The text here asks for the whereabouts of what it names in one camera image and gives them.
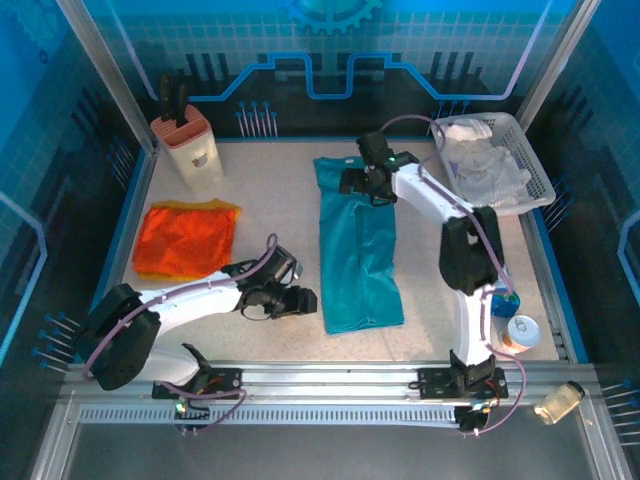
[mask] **gear logo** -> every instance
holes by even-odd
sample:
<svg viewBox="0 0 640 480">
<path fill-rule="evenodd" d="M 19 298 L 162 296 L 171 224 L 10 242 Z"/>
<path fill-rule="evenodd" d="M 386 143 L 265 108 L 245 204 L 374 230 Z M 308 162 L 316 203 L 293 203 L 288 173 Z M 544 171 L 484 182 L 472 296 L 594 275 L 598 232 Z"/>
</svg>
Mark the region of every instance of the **gear logo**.
<svg viewBox="0 0 640 480">
<path fill-rule="evenodd" d="M 60 10 L 55 0 L 0 0 L 0 11 L 13 12 L 31 40 L 45 49 L 60 33 Z"/>
<path fill-rule="evenodd" d="M 311 28 L 313 33 L 324 31 L 347 33 L 349 27 L 359 28 L 362 19 L 370 19 L 381 0 L 282 0 L 289 17 L 298 26 Z"/>
</svg>

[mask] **knife handle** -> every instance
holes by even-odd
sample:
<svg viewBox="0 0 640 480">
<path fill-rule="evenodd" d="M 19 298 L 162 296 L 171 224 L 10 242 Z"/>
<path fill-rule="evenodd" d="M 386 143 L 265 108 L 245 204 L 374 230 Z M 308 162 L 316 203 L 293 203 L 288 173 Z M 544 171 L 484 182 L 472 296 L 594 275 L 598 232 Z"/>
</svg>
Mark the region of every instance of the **knife handle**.
<svg viewBox="0 0 640 480">
<path fill-rule="evenodd" d="M 173 105 L 171 102 L 171 75 L 163 73 L 160 75 L 160 118 L 163 122 L 173 118 Z"/>
<path fill-rule="evenodd" d="M 187 109 L 187 100 L 189 98 L 189 87 L 186 82 L 178 84 L 176 92 L 176 127 L 180 128 L 187 124 L 185 110 Z"/>
</svg>

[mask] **knife block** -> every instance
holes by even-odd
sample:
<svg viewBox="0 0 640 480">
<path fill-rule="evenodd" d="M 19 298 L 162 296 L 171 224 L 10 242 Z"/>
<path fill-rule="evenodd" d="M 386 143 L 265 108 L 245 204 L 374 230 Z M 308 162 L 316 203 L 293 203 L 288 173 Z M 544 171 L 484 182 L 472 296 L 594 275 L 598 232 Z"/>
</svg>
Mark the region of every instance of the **knife block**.
<svg viewBox="0 0 640 480">
<path fill-rule="evenodd" d="M 187 123 L 156 118 L 151 130 L 169 154 L 180 176 L 192 191 L 206 190 L 222 178 L 222 165 L 211 124 L 193 105 L 185 110 Z"/>
</svg>

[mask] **can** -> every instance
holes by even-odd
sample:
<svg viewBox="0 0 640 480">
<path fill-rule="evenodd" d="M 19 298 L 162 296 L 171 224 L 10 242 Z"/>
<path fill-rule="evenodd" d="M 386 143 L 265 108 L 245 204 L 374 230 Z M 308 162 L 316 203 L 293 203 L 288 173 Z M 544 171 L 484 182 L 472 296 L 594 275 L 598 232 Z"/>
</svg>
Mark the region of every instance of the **can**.
<svg viewBox="0 0 640 480">
<path fill-rule="evenodd" d="M 542 339 L 536 321 L 525 315 L 516 315 L 502 331 L 500 340 L 509 353 L 523 353 L 537 346 Z"/>
</svg>

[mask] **orange cloth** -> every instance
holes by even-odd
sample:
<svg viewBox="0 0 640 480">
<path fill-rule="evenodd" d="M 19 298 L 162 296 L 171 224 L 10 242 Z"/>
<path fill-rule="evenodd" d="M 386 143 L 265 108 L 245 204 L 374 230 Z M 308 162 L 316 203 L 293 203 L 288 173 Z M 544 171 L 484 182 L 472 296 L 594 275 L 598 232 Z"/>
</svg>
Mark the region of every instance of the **orange cloth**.
<svg viewBox="0 0 640 480">
<path fill-rule="evenodd" d="M 241 211 L 218 199 L 153 204 L 138 234 L 133 270 L 142 279 L 158 281 L 189 281 L 211 275 L 231 263 Z"/>
</svg>

